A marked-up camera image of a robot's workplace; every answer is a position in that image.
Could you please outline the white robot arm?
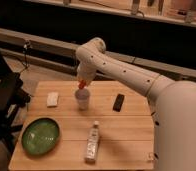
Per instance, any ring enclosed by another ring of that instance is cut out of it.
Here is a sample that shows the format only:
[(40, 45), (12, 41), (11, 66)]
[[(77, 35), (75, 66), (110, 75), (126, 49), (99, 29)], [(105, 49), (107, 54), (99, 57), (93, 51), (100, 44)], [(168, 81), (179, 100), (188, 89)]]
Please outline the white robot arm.
[(101, 71), (146, 97), (154, 106), (154, 171), (196, 171), (196, 82), (175, 81), (105, 51), (98, 37), (78, 46), (79, 81), (89, 85)]

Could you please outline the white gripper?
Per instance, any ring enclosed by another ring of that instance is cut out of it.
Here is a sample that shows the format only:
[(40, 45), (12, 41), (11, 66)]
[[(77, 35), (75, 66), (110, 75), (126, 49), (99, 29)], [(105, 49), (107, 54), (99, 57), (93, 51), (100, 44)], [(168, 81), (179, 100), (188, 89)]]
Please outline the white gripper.
[(95, 70), (88, 70), (82, 67), (77, 68), (77, 80), (79, 82), (84, 81), (87, 85), (89, 85), (94, 80), (95, 76)]

